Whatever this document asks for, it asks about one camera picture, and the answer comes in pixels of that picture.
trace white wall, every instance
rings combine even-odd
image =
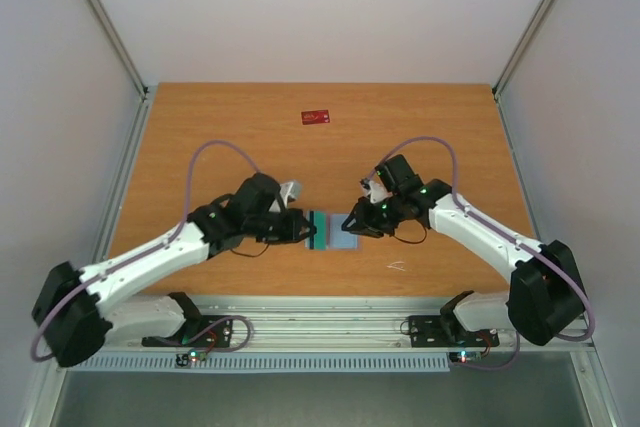
[[[539,0],[102,0],[144,80],[495,83]]]
[[[84,0],[0,0],[0,412],[18,425],[48,270],[89,260],[137,105]]]
[[[574,250],[625,425],[638,425],[640,0],[558,0],[504,96],[546,239]]]

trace red packet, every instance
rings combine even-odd
[[[328,124],[330,121],[328,110],[307,110],[301,112],[301,115],[302,125]]]

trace wooden table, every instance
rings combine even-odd
[[[329,109],[331,123],[301,123],[304,110]],[[512,160],[486,85],[431,84],[161,84],[144,134],[115,235],[112,255],[175,225],[193,151],[209,139],[243,149],[280,182],[304,189],[294,204],[347,213],[361,195],[358,181],[401,141],[440,136],[459,156],[460,192],[507,226],[530,228]],[[451,180],[445,149],[419,142],[403,153],[426,182]],[[251,175],[233,151],[215,146],[196,167],[192,208],[235,192]],[[419,238],[406,223],[398,236]],[[239,250],[262,244],[245,240]],[[404,270],[390,268],[402,261]],[[363,238],[359,251],[309,251],[276,246],[260,258],[223,254],[167,277],[149,292],[241,295],[450,296],[491,292],[506,283],[453,240],[429,232],[422,245]]]

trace gray floor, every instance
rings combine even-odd
[[[55,426],[589,425],[568,354],[525,354],[499,373],[71,372],[67,379]]]

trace robotic arm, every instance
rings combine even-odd
[[[78,291],[45,326],[44,337],[60,366],[88,359],[107,340],[169,337],[186,321],[197,320],[199,311],[185,294],[121,305],[163,277],[232,250],[245,237],[272,245],[313,235],[303,211],[287,207],[300,189],[295,181],[280,185],[256,173],[235,194],[198,207],[185,223],[147,244],[80,270],[69,262],[54,267],[32,317],[41,326],[65,297]]]
[[[424,184],[402,155],[375,170],[384,189],[362,181],[366,195],[345,220],[344,231],[379,238],[394,235],[400,222],[416,220],[460,242],[510,284],[508,293],[467,291],[442,307],[440,322],[452,344],[467,332],[515,328],[528,341],[545,345],[584,311],[576,292],[535,255],[551,261],[584,291],[569,247],[557,240],[542,244],[508,229],[441,180]]]

